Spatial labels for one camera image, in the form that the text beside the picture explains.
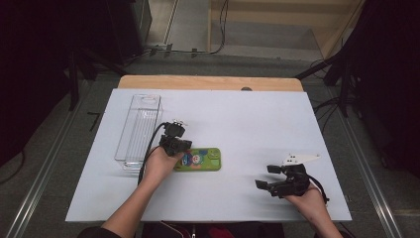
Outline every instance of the finger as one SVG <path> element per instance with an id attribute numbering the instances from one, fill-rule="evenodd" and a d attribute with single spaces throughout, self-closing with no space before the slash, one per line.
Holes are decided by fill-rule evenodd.
<path id="1" fill-rule="evenodd" d="M 184 153 L 180 152 L 180 153 L 174 155 L 173 157 L 177 160 L 180 160 L 183 156 L 184 156 Z"/>

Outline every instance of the sleeve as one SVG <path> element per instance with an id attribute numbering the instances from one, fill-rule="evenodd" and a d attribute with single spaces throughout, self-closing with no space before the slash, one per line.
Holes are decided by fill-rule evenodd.
<path id="1" fill-rule="evenodd" d="M 114 232 L 100 226 L 88 227 L 84 229 L 77 238 L 121 238 Z"/>

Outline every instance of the wire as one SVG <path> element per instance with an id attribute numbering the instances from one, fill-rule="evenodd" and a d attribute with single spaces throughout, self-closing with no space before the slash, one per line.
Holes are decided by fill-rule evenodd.
<path id="1" fill-rule="evenodd" d="M 322 131 L 321 134 L 324 135 L 324 130 L 325 130 L 325 126 L 327 125 L 328 120 L 330 120 L 330 117 L 333 115 L 333 113 L 337 110 L 337 108 L 339 107 L 339 105 L 337 105 L 334 110 L 330 113 L 330 115 L 328 115 L 327 119 L 324 122 L 324 126 L 322 127 Z"/>
<path id="2" fill-rule="evenodd" d="M 324 59 L 316 59 L 315 61 L 311 62 L 311 64 L 309 65 L 309 67 L 312 67 L 312 66 L 313 66 L 313 64 L 314 64 L 315 62 L 317 62 L 317 61 L 322 61 L 322 62 L 325 64 L 325 66 L 329 66 L 329 64 L 325 63 L 325 60 L 324 60 Z M 324 79 L 324 76 L 318 76 L 318 75 L 317 75 L 317 74 L 315 74 L 315 73 L 312 73 L 312 75 L 314 75 L 314 76 L 316 76 L 316 77 L 318 77 L 318 78 L 320 78 L 320 79 Z"/>
<path id="3" fill-rule="evenodd" d="M 308 176 L 319 187 L 319 189 L 321 190 L 322 198 L 324 199 L 324 203 L 327 204 L 330 198 L 327 197 L 327 194 L 325 193 L 324 187 L 322 186 L 321 182 L 319 182 L 318 180 L 316 180 L 314 177 L 310 175 Z"/>
<path id="4" fill-rule="evenodd" d="M 133 62 L 135 62 L 137 59 L 139 59 L 139 58 L 141 58 L 141 57 L 144 57 L 144 56 L 146 56 L 146 55 L 148 55 L 149 53 L 150 53 L 151 51 L 146 51 L 146 52 L 143 52 L 141 55 L 139 55 L 139 56 L 136 56 L 136 57 L 133 57 L 133 58 L 131 58 L 130 60 L 130 62 L 128 62 L 126 65 L 124 65 L 122 68 L 127 68 L 128 66 L 130 66 L 131 64 L 133 64 Z M 99 68 L 97 68 L 96 70 L 98 71 L 98 72 L 105 72 L 105 71 L 111 71 L 111 69 L 109 69 L 108 67 L 102 67 L 100 64 L 96 64 L 95 65 L 95 67 L 97 68 L 97 67 L 99 67 Z"/>
<path id="5" fill-rule="evenodd" d="M 222 15 L 223 15 L 223 10 L 225 9 L 225 19 L 223 21 L 223 27 L 222 27 Z M 226 19 L 228 17 L 228 8 L 229 8 L 229 0 L 225 0 L 225 2 L 223 3 L 223 7 L 222 10 L 220 11 L 220 16 L 219 16 L 219 25 L 220 25 L 220 31 L 222 33 L 222 43 L 220 44 L 220 47 L 218 50 L 216 50 L 215 52 L 212 52 L 210 54 L 218 54 L 220 51 L 222 51 L 222 49 L 225 47 L 225 39 L 226 39 L 226 34 L 225 34 L 225 30 L 226 30 Z"/>
<path id="6" fill-rule="evenodd" d="M 320 108 L 328 106 L 328 105 L 337 104 L 339 102 L 339 100 L 340 100 L 340 97 L 334 97 L 334 98 L 331 98 L 331 99 L 319 104 L 316 107 L 313 107 L 312 109 L 314 110 L 314 113 L 316 114 Z"/>
<path id="7" fill-rule="evenodd" d="M 318 101 L 318 100 L 311 99 L 311 98 L 309 98 L 309 100 L 312 101 L 312 102 L 322 103 L 322 101 Z"/>
<path id="8" fill-rule="evenodd" d="M 158 148 L 158 146 L 157 146 L 157 147 L 155 147 L 152 151 L 150 151 L 150 152 L 149 152 L 149 150 L 150 150 L 150 149 L 151 149 L 151 147 L 152 147 L 152 143 L 154 142 L 155 136 L 156 136 L 156 134 L 158 133 L 158 130 L 160 129 L 160 127 L 162 127 L 162 126 L 164 126 L 164 125 L 166 125 L 166 124 L 167 124 L 167 123 L 160 123 L 160 125 L 158 125 L 158 126 L 157 126 L 157 128 L 154 130 L 154 133 L 152 134 L 151 140 L 149 141 L 148 148 L 146 149 L 145 158 L 143 159 L 142 167 L 140 168 L 140 171 L 139 171 L 139 180 L 138 180 L 137 184 L 139 184 L 139 183 L 142 181 L 142 179 L 143 179 L 143 174 L 145 173 L 145 165 L 146 165 L 146 161 L 148 160 L 148 158 L 149 158 L 149 156 L 152 154 L 152 152 L 153 152 L 155 149 L 157 149 L 157 148 Z"/>
<path id="9" fill-rule="evenodd" d="M 18 168 L 11 175 L 9 175 L 7 178 L 4 178 L 3 180 L 1 180 L 0 185 L 2 185 L 3 183 L 6 183 L 10 179 L 12 179 L 22 169 L 22 167 L 24 166 L 25 160 L 26 160 L 25 151 L 22 151 L 21 154 L 22 154 L 21 164 L 18 166 Z"/>
<path id="10" fill-rule="evenodd" d="M 324 112 L 324 114 L 322 114 L 322 116 L 320 118 L 317 118 L 317 121 L 320 121 L 331 109 L 333 109 L 334 105 L 330 106 L 330 108 L 328 108 L 328 110 L 326 112 Z"/>

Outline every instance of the wrist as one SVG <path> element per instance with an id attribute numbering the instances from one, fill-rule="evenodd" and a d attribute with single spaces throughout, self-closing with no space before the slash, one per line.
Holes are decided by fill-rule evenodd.
<path id="1" fill-rule="evenodd" d="M 340 231 L 331 219 L 317 219 L 310 221 L 310 223 L 320 237 L 342 237 Z"/>
<path id="2" fill-rule="evenodd" d="M 139 186 L 141 185 L 144 188 L 155 191 L 156 189 L 158 189 L 160 184 L 161 184 L 161 180 L 145 176 L 142 179 L 142 181 L 139 183 Z"/>

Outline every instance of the camera mount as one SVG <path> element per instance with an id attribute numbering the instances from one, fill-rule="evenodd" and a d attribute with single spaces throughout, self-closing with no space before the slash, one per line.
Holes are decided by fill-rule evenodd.
<path id="1" fill-rule="evenodd" d="M 173 120 L 173 123 L 164 123 L 164 135 L 161 135 L 159 145 L 164 148 L 169 156 L 174 156 L 178 153 L 185 152 L 191 148 L 191 141 L 180 140 L 177 137 L 182 137 L 185 129 L 182 127 L 182 121 Z"/>

